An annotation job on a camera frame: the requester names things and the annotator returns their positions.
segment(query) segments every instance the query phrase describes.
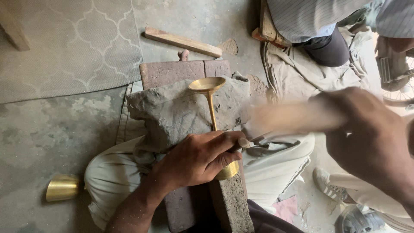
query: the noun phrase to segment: blurred hand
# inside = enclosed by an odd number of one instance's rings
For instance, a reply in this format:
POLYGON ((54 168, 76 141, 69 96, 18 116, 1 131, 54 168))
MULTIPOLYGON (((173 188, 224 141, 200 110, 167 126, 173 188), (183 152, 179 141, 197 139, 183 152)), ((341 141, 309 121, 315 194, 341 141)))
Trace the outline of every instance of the blurred hand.
POLYGON ((149 177, 161 181, 168 191, 209 182, 225 166, 242 158, 240 152, 226 150, 245 137, 241 131, 189 134, 153 167, 149 177))
POLYGON ((387 187, 379 186, 388 185, 392 192, 395 187, 389 182, 404 183, 414 165, 402 118, 365 90, 353 87, 324 95, 349 119, 342 128, 326 133, 332 158, 349 173, 384 192, 387 187))

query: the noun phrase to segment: pink paper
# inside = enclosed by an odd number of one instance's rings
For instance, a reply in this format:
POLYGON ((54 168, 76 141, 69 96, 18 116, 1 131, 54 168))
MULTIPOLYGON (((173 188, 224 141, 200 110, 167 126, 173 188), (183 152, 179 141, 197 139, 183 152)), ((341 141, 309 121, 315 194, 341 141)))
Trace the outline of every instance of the pink paper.
POLYGON ((274 203, 272 206, 276 209, 276 213, 274 215, 288 223, 293 223, 293 217, 298 215, 296 195, 286 200, 274 203))

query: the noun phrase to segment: striped shirt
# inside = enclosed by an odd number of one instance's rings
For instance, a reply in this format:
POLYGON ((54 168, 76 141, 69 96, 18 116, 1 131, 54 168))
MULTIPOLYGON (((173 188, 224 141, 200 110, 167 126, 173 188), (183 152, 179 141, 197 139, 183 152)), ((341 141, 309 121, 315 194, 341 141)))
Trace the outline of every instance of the striped shirt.
MULTIPOLYGON (((267 0, 278 32, 292 43, 329 36, 335 24, 371 0, 267 0)), ((385 0, 377 32, 393 38, 414 37, 414 0, 385 0)))

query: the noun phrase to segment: motorcycle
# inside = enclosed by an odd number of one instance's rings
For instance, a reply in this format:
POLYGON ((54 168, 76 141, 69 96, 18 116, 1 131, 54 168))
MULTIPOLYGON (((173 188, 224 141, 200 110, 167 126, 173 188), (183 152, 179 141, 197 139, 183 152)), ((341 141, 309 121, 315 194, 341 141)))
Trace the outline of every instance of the motorcycle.
POLYGON ((414 104, 414 49, 397 53, 386 38, 379 37, 375 51, 384 103, 395 107, 414 104))

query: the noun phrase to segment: white sneaker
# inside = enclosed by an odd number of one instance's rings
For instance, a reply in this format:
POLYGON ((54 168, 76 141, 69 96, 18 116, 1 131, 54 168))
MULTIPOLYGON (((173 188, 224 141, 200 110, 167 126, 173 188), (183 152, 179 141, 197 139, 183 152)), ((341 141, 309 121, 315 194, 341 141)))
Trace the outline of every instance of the white sneaker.
POLYGON ((313 170, 313 181, 316 187, 336 202, 346 204, 343 202, 348 197, 346 189, 330 184, 329 176, 330 174, 322 168, 316 167, 313 170))

